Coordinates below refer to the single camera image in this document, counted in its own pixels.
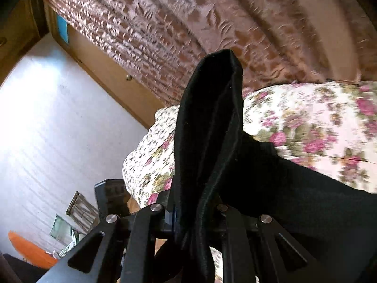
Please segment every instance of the black cloth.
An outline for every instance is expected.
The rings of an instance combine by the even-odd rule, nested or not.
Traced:
[[[220,194],[242,214],[271,215],[340,282],[355,282],[376,253],[377,196],[277,156],[271,143],[243,131],[242,105],[242,67],[233,52],[205,57],[178,113],[175,239],[156,255],[156,281],[183,266],[183,282],[214,282],[206,228]],[[353,254],[360,265],[344,259]]]

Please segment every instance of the shiny satin curtain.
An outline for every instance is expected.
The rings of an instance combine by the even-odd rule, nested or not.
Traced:
[[[45,1],[167,106],[199,60],[222,48],[242,63],[244,94],[377,80],[377,33],[356,0]]]

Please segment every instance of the floral patterned curtain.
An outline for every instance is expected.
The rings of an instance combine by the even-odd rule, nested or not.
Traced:
[[[377,80],[377,33],[356,0],[45,1],[166,105],[222,48],[244,67],[245,95],[293,81]]]

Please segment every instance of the floral bedding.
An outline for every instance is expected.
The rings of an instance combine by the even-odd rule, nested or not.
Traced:
[[[123,178],[140,207],[169,189],[179,106],[156,112],[155,124],[127,156]],[[244,131],[272,142],[281,157],[339,182],[377,192],[377,82],[271,86],[244,98]],[[222,255],[211,248],[216,281]]]

